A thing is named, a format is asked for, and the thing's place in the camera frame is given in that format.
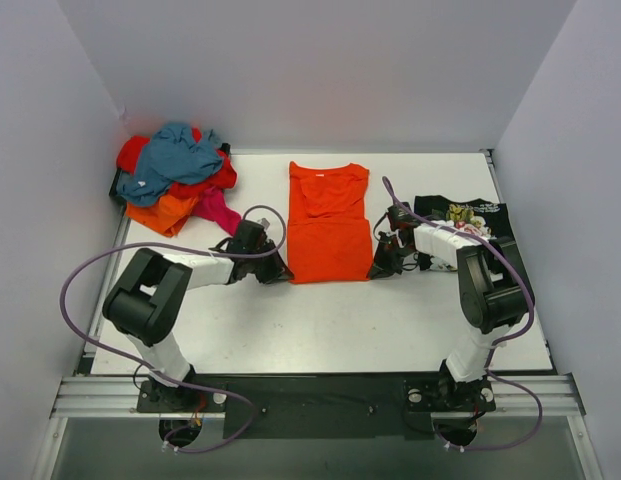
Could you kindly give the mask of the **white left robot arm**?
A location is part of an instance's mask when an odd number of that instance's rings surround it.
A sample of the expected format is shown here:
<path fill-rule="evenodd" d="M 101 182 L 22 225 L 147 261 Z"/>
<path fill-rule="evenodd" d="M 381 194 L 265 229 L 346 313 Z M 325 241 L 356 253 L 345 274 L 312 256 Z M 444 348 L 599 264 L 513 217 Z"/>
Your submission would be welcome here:
<path fill-rule="evenodd" d="M 261 284 L 294 278 L 278 253 L 266 227 L 242 220 L 235 234 L 211 249 L 212 254 L 161 254 L 139 249 L 112 287 L 102 314 L 135 346 L 148 364 L 150 376 L 161 384 L 160 400 L 174 412 L 189 409 L 196 388 L 190 382 L 194 367 L 173 335 L 186 292 L 207 286 L 226 286 L 253 275 Z"/>

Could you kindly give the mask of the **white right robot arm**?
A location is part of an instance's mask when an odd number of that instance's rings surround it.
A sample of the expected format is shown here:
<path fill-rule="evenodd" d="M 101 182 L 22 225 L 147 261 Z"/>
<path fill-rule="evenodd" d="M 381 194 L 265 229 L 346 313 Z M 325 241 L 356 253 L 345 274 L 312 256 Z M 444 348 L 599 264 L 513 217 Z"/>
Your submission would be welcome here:
<path fill-rule="evenodd" d="M 472 397 L 470 382 L 485 377 L 493 351 L 511 329 L 534 310 L 534 295 L 516 241 L 487 238 L 455 227 L 448 220 L 416 216 L 407 205 L 395 204 L 382 217 L 390 230 L 378 234 L 367 278 L 400 275 L 405 258 L 440 260 L 457 274 L 461 311 L 468 327 L 444 360 L 447 378 L 436 385 L 436 396 L 448 409 L 459 409 Z"/>

